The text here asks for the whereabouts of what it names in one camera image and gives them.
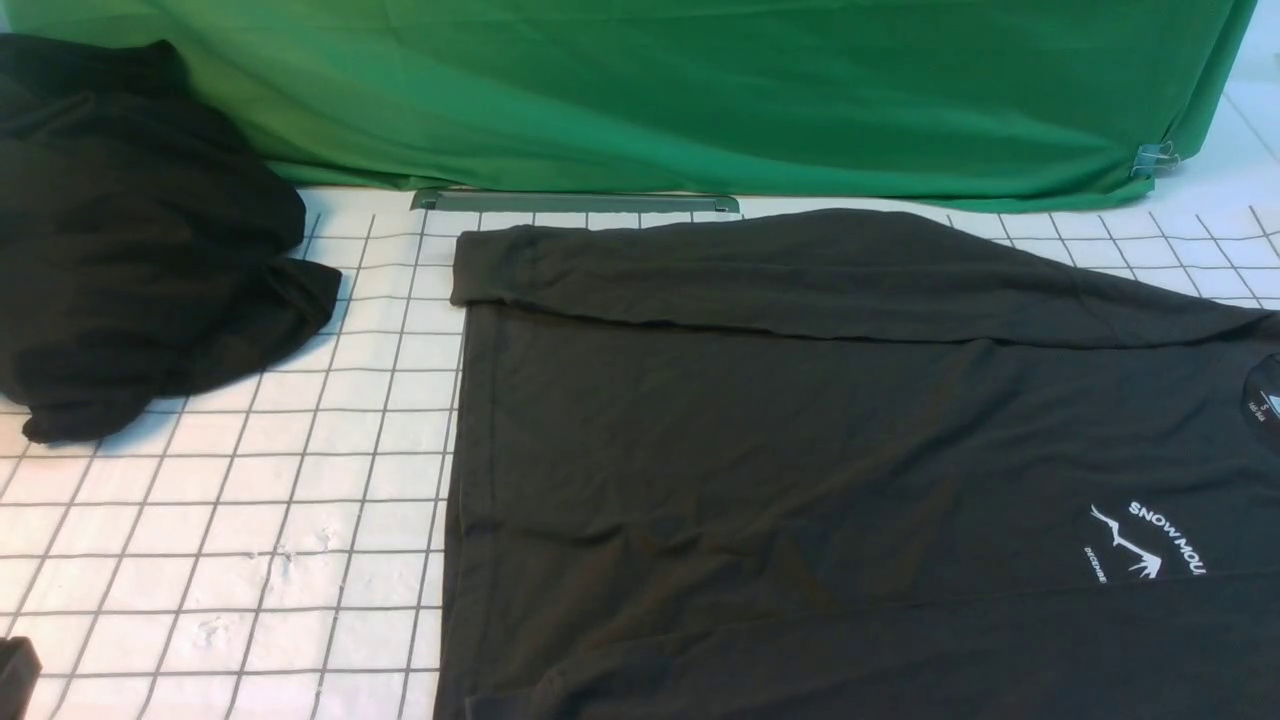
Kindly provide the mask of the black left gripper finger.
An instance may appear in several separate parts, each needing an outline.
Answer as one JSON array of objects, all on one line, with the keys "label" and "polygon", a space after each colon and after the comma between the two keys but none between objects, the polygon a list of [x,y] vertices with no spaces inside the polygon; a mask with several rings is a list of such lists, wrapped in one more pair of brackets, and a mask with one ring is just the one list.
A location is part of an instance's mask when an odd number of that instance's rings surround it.
[{"label": "black left gripper finger", "polygon": [[26,717],[42,664],[29,638],[1,638],[0,719]]}]

